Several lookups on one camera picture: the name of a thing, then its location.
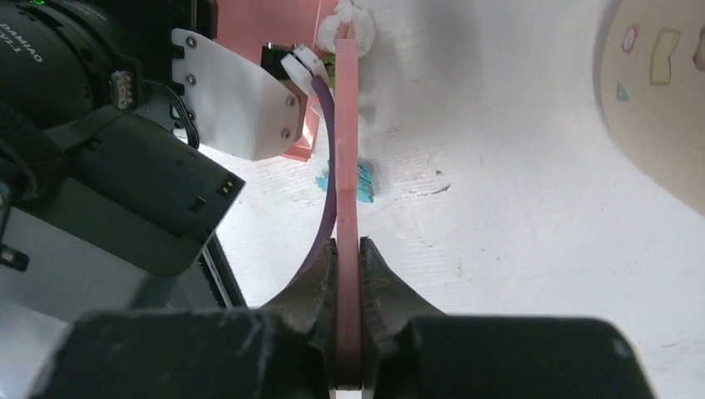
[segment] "beige round plate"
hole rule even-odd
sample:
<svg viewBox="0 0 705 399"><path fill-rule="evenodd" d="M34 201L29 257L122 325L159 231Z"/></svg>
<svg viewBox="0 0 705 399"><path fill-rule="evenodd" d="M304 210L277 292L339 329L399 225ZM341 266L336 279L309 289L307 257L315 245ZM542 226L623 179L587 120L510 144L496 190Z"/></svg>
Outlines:
<svg viewBox="0 0 705 399"><path fill-rule="evenodd" d="M601 87L609 129L625 152L705 214L705 2L623 0Z"/></svg>

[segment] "white table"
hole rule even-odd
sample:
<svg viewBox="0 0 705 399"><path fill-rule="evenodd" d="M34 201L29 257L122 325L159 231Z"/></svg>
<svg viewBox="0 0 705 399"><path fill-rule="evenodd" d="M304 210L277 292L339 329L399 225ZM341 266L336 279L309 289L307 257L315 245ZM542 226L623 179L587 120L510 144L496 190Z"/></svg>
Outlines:
<svg viewBox="0 0 705 399"><path fill-rule="evenodd" d="M360 234L444 311L605 318L661 397L705 397L705 219L626 159L596 102L615 3L369 3ZM248 182L219 232L250 305L308 251L327 152L323 135L306 165L210 152Z"/></svg>

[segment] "blue debris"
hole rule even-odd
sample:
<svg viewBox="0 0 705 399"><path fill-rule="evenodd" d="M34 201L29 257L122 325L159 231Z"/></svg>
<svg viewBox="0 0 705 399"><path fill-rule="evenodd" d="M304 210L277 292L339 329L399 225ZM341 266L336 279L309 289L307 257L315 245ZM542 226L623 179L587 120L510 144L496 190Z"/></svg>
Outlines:
<svg viewBox="0 0 705 399"><path fill-rule="evenodd" d="M326 191L328 189L328 174L319 176L316 178L316 184L318 187ZM372 204L374 202L374 188L372 187L372 174L367 171L367 169L361 165L357 166L357 200L365 204Z"/></svg>

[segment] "pink dustpan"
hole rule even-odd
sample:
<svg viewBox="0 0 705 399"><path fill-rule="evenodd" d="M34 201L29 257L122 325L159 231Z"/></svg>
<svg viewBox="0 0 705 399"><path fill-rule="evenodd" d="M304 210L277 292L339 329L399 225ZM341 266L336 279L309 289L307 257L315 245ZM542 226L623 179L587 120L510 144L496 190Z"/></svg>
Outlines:
<svg viewBox="0 0 705 399"><path fill-rule="evenodd" d="M262 46L302 43L316 51L320 21L333 14L338 0L219 0L217 43L259 64ZM318 133L318 115L309 103L301 139L284 156L307 161Z"/></svg>

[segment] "purple cable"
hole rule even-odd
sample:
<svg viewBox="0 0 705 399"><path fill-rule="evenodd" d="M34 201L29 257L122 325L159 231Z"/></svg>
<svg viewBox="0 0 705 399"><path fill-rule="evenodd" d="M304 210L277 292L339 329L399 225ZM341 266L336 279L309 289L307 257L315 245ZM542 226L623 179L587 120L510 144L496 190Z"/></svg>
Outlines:
<svg viewBox="0 0 705 399"><path fill-rule="evenodd" d="M333 99L333 95L331 94L328 85L320 76L313 77L312 85L313 89L316 91L318 99L321 102L321 108L323 108L323 118L326 121L326 128L328 130L328 147L330 152L328 158L330 159L331 170L328 177L326 204L323 206L321 225L318 227L316 239L313 241L313 245L311 245L311 249L308 251L308 255L306 255L306 259L303 260L301 268L294 276L294 279L311 267L313 260L318 253L318 249L320 249L321 245L323 245L326 240L330 239L333 235L333 227L335 226L335 220L338 217L338 194L335 191L335 100Z"/></svg>

